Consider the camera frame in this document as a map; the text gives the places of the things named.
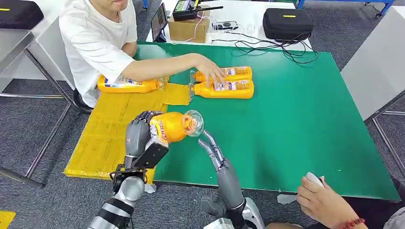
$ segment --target blue table leg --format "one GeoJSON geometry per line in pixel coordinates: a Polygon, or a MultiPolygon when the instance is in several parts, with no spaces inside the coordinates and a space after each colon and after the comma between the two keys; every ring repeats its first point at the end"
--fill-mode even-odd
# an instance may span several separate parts
{"type": "Polygon", "coordinates": [[[392,6],[392,3],[393,3],[393,2],[394,2],[394,1],[392,1],[392,2],[386,2],[386,3],[385,3],[385,6],[384,6],[383,10],[381,10],[380,14],[381,14],[381,15],[384,15],[384,14],[387,12],[388,8],[390,8],[390,7],[392,6]]]}
{"type": "Polygon", "coordinates": [[[148,10],[148,0],[143,0],[143,9],[148,10]]]}
{"type": "Polygon", "coordinates": [[[305,0],[298,0],[297,9],[301,9],[301,8],[302,8],[302,5],[304,5],[304,1],[305,1],[305,0]]]}

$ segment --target orange bottle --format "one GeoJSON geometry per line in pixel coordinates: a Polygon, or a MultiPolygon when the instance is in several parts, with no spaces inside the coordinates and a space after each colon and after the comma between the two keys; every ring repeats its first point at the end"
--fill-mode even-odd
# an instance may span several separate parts
{"type": "MultiPolygon", "coordinates": [[[[225,80],[251,80],[252,79],[252,68],[250,68],[248,66],[221,68],[220,70],[224,73],[225,80]]],[[[191,75],[192,75],[192,78],[194,78],[195,81],[197,81],[197,82],[206,81],[205,76],[201,72],[192,72],[191,75]]]]}
{"type": "Polygon", "coordinates": [[[221,99],[250,99],[253,97],[254,85],[251,80],[226,81],[225,84],[210,82],[207,88],[206,82],[190,85],[190,95],[199,95],[204,98],[221,98],[221,99]]]}
{"type": "Polygon", "coordinates": [[[151,133],[167,142],[179,142],[187,135],[196,137],[204,130],[204,120],[200,113],[189,110],[185,114],[168,112],[154,116],[150,120],[151,133]]]}
{"type": "Polygon", "coordinates": [[[103,75],[100,75],[97,81],[97,88],[101,92],[106,93],[147,93],[155,89],[164,89],[168,82],[169,77],[137,82],[123,76],[115,82],[110,82],[103,75]]]}

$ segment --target black zipper case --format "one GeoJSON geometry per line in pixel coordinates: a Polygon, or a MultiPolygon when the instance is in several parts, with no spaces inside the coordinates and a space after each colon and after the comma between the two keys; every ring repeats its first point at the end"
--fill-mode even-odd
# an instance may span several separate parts
{"type": "Polygon", "coordinates": [[[314,23],[303,10],[269,8],[263,15],[263,30],[268,39],[302,41],[307,39],[314,23]]]}
{"type": "Polygon", "coordinates": [[[0,0],[0,28],[30,30],[43,19],[33,1],[0,0]]]}

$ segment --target green table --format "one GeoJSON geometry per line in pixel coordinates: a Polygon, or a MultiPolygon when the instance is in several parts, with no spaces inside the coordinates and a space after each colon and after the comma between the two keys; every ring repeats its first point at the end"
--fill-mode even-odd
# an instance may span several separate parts
{"type": "MultiPolygon", "coordinates": [[[[234,47],[139,42],[135,58],[191,52],[220,67],[252,67],[252,99],[195,96],[189,106],[169,106],[169,111],[192,109],[203,115],[205,129],[232,162],[242,188],[295,192],[310,171],[324,175],[344,196],[399,200],[330,53],[320,52],[315,62],[299,65],[280,51],[242,55],[234,47]]],[[[187,84],[189,72],[171,82],[187,84]]],[[[211,161],[192,137],[170,145],[154,180],[216,185],[211,161]]]]}

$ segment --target gray carpet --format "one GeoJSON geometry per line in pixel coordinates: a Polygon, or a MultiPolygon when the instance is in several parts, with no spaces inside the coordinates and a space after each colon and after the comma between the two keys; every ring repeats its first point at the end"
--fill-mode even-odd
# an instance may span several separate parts
{"type": "MultiPolygon", "coordinates": [[[[149,1],[149,10],[141,11],[142,3],[135,1],[138,36],[145,40],[150,20],[159,0],[149,1]]],[[[404,0],[396,4],[404,5],[404,0]]],[[[314,49],[331,52],[340,69],[356,52],[380,19],[376,11],[362,3],[315,2],[304,4],[315,22],[310,39],[314,49]]],[[[13,80],[6,88],[9,93],[56,93],[46,81],[13,80]]],[[[64,109],[63,100],[0,99],[0,165],[25,173],[34,155],[40,150],[47,134],[64,109]]],[[[405,111],[405,100],[394,106],[405,111]]],[[[104,180],[70,178],[62,174],[88,116],[71,109],[60,131],[52,141],[33,178],[46,182],[38,190],[0,177],[0,210],[15,211],[11,229],[70,229],[85,228],[101,204],[111,195],[111,183],[104,180]]],[[[405,117],[381,116],[379,121],[390,137],[402,160],[405,160],[405,117]]],[[[368,125],[388,171],[404,181],[376,128],[368,125]]],[[[199,199],[208,189],[199,187],[166,186],[158,192],[144,195],[134,214],[135,228],[202,228],[213,221],[201,211],[199,199]]],[[[289,221],[303,226],[314,223],[299,210],[296,203],[280,205],[277,193],[244,192],[253,198],[265,223],[289,221]]]]}

